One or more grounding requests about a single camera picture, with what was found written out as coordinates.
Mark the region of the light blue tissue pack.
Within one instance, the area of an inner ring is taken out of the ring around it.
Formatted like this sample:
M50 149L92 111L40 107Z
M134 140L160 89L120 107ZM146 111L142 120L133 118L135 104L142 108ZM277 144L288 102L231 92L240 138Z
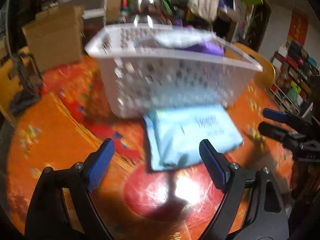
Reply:
M201 163L200 142L209 140L225 154L243 144L234 122L221 105L158 109L144 115L153 171L187 168Z

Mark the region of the white gloves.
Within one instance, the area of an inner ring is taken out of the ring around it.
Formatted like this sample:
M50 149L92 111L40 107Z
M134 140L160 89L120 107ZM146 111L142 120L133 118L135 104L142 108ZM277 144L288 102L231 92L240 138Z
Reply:
M210 41L214 35L202 33L168 33L157 34L151 38L139 40L136 45L159 48L188 48L194 45Z

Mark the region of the red floral tablecloth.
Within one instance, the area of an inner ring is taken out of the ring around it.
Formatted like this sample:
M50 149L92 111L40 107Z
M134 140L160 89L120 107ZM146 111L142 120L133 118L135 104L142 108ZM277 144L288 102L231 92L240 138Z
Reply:
M222 199L203 165L152 172L144 121L110 111L96 62L44 75L41 100L18 120L8 156L10 218L24 231L42 170L70 168L111 138L116 152L92 200L115 239L198 239Z

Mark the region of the purple tissue pack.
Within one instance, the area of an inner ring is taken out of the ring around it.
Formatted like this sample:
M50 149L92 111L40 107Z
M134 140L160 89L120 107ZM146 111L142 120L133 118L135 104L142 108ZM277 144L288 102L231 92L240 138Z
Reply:
M225 54L224 49L213 42L197 42L176 45L175 49L221 57L223 57Z

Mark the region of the wooden chair left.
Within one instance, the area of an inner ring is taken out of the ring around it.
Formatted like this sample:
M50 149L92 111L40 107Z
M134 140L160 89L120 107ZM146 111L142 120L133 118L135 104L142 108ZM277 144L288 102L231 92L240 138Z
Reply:
M24 47L1 65L1 113L10 122L41 98L43 77Z

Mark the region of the white perforated plastic basket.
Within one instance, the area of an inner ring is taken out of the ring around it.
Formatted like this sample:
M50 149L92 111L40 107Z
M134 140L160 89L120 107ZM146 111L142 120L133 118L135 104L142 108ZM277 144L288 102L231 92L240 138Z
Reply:
M224 56L136 45L157 34L202 33L214 37ZM96 59L112 113L124 119L154 109L233 104L261 64L211 31L172 25L114 24L86 45Z

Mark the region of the open cardboard box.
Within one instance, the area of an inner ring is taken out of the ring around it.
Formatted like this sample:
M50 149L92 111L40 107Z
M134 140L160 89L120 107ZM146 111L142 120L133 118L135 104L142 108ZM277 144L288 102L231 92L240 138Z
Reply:
M22 27L41 73L82 60L83 8L54 7Z

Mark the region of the stainless steel kettle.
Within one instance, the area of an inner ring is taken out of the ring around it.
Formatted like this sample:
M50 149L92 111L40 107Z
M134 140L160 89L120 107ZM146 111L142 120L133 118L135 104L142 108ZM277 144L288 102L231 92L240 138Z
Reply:
M146 23L149 27L154 24L166 24L167 12L164 0L133 0L130 3L131 13L126 22L135 26Z

